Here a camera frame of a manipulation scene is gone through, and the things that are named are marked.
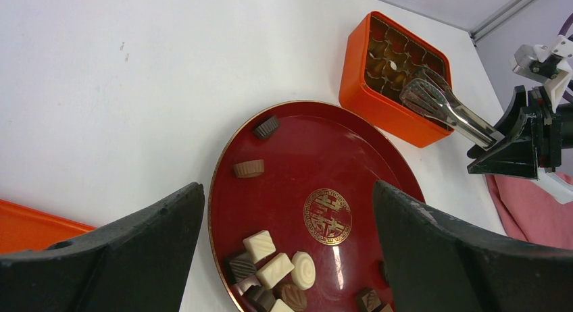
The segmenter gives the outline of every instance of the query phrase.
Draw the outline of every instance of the gold chinese symbol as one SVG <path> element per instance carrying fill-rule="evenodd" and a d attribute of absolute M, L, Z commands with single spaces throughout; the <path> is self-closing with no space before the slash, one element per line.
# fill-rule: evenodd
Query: gold chinese symbol
<path fill-rule="evenodd" d="M 348 238 L 352 214 L 339 193 L 328 188 L 313 191 L 306 199 L 304 219 L 308 232 L 318 242 L 334 246 Z"/>

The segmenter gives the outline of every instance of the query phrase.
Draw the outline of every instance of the orange container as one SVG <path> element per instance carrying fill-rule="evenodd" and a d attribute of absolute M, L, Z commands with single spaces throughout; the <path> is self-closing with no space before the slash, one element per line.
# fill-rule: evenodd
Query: orange container
<path fill-rule="evenodd" d="M 395 72 L 387 67 L 390 59 L 395 62 Z M 398 99 L 403 87 L 400 83 L 405 82 L 403 77 L 423 65 L 441 74 L 451 86 L 449 61 L 443 53 L 390 18 L 373 11 L 348 36 L 340 104 L 417 147 L 430 145 L 450 135 L 452 129 L 423 118 L 402 106 Z"/>
<path fill-rule="evenodd" d="M 0 200 L 0 254 L 43 250 L 95 228 Z"/>

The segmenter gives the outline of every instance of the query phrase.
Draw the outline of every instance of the towel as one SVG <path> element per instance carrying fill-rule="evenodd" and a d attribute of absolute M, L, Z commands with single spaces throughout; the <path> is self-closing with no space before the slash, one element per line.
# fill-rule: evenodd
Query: towel
<path fill-rule="evenodd" d="M 571 176 L 557 174 L 573 184 Z M 559 204 L 527 179 L 488 175 L 486 181 L 508 236 L 545 246 L 573 249 L 573 202 Z"/>

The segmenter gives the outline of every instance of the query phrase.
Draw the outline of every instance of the table surface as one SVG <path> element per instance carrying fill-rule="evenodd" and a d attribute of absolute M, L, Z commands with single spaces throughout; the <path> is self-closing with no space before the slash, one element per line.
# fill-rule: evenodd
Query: table surface
<path fill-rule="evenodd" d="M 102 226 L 192 181 L 209 192 L 233 132 L 284 101 L 338 104 L 346 40 L 378 10 L 441 50 L 453 90 L 503 113 L 467 32 L 376 0 L 0 0 L 0 197 Z M 386 134 L 426 202 L 504 234 L 454 133 Z M 234 311 L 207 214 L 181 311 Z"/>

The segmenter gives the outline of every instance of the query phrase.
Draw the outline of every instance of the round plate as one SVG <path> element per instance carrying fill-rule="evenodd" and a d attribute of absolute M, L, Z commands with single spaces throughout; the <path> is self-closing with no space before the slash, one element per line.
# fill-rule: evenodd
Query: round plate
<path fill-rule="evenodd" d="M 252 129 L 275 115 L 280 126 L 266 140 Z M 236 178 L 236 163 L 263 159 L 265 172 Z M 225 287 L 240 311 L 248 284 L 232 284 L 225 258 L 243 239 L 268 230 L 277 253 L 305 251 L 316 283 L 306 311 L 358 311 L 354 296 L 392 293 L 380 274 L 382 250 L 372 210 L 375 181 L 386 180 L 423 201 L 412 171 L 375 127 L 346 109 L 315 101 L 283 103 L 252 117 L 230 139 L 215 169 L 209 196 L 209 236 Z M 257 263 L 261 268 L 275 254 Z M 289 281 L 288 275 L 283 282 Z"/>

